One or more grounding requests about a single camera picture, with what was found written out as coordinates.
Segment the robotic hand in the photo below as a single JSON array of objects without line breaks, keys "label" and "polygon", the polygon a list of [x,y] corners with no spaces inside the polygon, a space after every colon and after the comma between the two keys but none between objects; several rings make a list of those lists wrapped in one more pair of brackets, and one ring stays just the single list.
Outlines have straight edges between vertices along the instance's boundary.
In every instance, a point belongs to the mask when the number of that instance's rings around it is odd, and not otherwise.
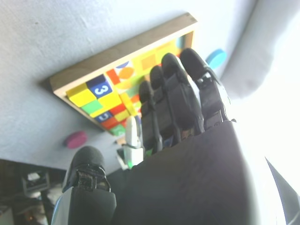
[{"label": "robotic hand", "polygon": [[81,149],[53,225],[285,224],[265,158],[247,149],[226,115],[223,85],[193,50],[184,50],[180,60],[184,69],[165,55],[150,84],[140,86],[143,145],[152,156],[132,168],[118,205],[100,153]]}]

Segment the black fingertip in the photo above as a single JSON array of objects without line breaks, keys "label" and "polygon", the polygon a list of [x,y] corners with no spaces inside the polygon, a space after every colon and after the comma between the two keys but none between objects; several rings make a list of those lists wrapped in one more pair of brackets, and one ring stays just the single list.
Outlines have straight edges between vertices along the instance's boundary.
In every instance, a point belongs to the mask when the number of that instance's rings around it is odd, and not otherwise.
[{"label": "black fingertip", "polygon": [[167,53],[161,60],[163,74],[165,78],[171,77],[179,69],[181,69],[179,62],[175,55]]},{"label": "black fingertip", "polygon": [[141,103],[144,103],[149,100],[152,95],[152,89],[148,81],[143,81],[139,88],[139,95]]},{"label": "black fingertip", "polygon": [[163,70],[160,66],[155,66],[150,72],[150,82],[152,89],[158,89],[163,83]]},{"label": "black fingertip", "polygon": [[191,48],[187,48],[180,54],[180,60],[186,72],[194,81],[199,80],[206,73],[207,64]]}]

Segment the light blue round object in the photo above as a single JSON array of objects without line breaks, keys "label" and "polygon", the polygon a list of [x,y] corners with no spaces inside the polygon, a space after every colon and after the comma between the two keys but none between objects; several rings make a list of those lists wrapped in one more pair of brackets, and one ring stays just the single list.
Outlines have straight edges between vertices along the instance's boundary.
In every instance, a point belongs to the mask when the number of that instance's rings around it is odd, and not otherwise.
[{"label": "light blue round object", "polygon": [[206,62],[212,69],[216,69],[225,62],[227,58],[227,53],[222,49],[217,49],[213,53],[211,53],[207,58]]}]

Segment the blue block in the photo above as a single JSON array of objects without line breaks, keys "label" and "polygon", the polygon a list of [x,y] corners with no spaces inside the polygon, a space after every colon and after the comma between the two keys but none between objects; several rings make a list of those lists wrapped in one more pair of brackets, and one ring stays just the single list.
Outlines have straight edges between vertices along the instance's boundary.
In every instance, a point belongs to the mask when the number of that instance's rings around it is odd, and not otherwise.
[{"label": "blue block", "polygon": [[95,120],[99,121],[100,123],[104,122],[105,120],[108,120],[109,118],[113,117],[113,115],[110,112],[105,112],[95,118]]},{"label": "blue block", "polygon": [[97,97],[103,97],[113,90],[104,75],[100,75],[86,83],[91,92]]}]

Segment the wooden frame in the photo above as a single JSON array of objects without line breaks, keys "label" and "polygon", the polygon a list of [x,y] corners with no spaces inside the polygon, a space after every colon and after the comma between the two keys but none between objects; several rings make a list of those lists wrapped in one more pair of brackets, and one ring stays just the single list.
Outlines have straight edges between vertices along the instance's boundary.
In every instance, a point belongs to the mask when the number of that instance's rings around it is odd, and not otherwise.
[{"label": "wooden frame", "polygon": [[121,63],[185,35],[184,47],[192,47],[197,20],[189,13],[163,23],[132,39],[83,60],[50,78],[56,96],[76,109],[87,119],[106,130],[99,122],[87,115],[67,98],[66,91],[87,82]]}]

